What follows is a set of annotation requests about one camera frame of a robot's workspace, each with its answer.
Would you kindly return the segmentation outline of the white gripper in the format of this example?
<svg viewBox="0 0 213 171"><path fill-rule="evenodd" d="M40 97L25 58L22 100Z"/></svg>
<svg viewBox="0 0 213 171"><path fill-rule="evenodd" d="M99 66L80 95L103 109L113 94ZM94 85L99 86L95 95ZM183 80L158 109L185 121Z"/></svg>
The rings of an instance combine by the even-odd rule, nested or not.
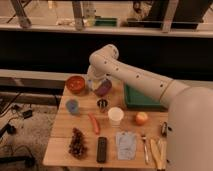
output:
<svg viewBox="0 0 213 171"><path fill-rule="evenodd" d="M104 73L89 66L87 70L88 84L91 90L95 91L105 80L109 80Z"/></svg>

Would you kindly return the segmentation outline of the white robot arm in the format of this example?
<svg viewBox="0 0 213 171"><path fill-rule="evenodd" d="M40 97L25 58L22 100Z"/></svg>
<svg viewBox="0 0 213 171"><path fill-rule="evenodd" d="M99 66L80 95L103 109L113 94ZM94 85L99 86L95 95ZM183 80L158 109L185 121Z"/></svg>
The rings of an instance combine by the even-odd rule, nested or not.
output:
<svg viewBox="0 0 213 171"><path fill-rule="evenodd" d="M89 57L94 79L109 74L168 109L166 171L213 171L213 89L124 64L108 44Z"/></svg>

